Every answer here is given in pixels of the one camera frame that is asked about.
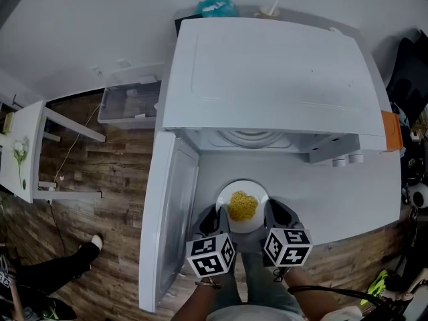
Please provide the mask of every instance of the person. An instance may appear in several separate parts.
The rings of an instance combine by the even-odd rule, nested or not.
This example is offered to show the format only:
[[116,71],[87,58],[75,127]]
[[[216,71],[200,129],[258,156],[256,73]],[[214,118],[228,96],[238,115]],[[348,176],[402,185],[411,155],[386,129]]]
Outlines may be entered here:
[[[242,253],[248,302],[242,303],[234,277],[234,264],[227,274],[210,277],[217,289],[198,285],[172,321],[356,321],[362,319],[357,307],[340,309],[330,292],[296,292],[294,298],[281,282],[263,266],[261,253]],[[300,268],[292,267],[284,276],[289,287],[316,285]],[[209,283],[208,278],[202,282]]]
[[68,312],[74,314],[70,307],[59,300],[53,301],[56,307],[51,308],[49,301],[53,299],[47,297],[70,280],[79,278],[84,272],[89,271],[91,262],[98,257],[102,246],[102,238],[94,235],[91,242],[81,245],[79,250],[69,257],[16,267],[9,262],[7,269],[1,270],[10,281],[9,287],[0,284],[1,317],[4,320],[36,321],[46,318],[40,315],[43,308],[52,310],[52,316],[55,316],[56,307],[58,309],[63,307],[62,310],[69,308]]

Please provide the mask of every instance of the box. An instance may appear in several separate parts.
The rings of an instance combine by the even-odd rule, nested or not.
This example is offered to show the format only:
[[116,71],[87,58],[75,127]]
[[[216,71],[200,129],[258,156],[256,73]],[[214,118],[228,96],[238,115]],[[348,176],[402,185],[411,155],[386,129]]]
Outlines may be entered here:
[[387,152],[401,150],[403,148],[403,138],[401,137],[399,116],[384,110],[381,112],[387,139]]
[[98,122],[122,129],[154,128],[160,82],[139,68],[114,72],[107,79]]

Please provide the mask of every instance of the orange object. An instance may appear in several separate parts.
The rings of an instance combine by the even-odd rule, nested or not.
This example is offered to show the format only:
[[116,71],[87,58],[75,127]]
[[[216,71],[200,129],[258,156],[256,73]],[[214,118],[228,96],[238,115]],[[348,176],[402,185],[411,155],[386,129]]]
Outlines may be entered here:
[[401,138],[399,116],[384,110],[381,110],[381,112],[387,138],[387,152],[401,150],[403,148],[403,138]]

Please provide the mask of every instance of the plastic bag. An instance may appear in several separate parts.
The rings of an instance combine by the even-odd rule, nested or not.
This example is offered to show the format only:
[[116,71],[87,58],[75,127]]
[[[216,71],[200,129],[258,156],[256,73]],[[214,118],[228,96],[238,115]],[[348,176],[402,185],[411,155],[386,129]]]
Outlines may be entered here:
[[232,0],[204,0],[198,3],[196,14],[204,18],[239,17],[238,8]]

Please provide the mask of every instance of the wall outlet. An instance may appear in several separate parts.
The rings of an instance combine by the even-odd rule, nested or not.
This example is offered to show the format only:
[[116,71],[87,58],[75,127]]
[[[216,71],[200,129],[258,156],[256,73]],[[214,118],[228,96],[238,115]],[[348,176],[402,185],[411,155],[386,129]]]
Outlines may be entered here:
[[100,69],[100,67],[99,67],[99,66],[92,66],[92,67],[91,67],[91,70],[92,70],[95,74],[97,74],[97,76],[98,76],[99,78],[103,78],[104,74],[103,74],[103,72],[101,71],[101,69]]

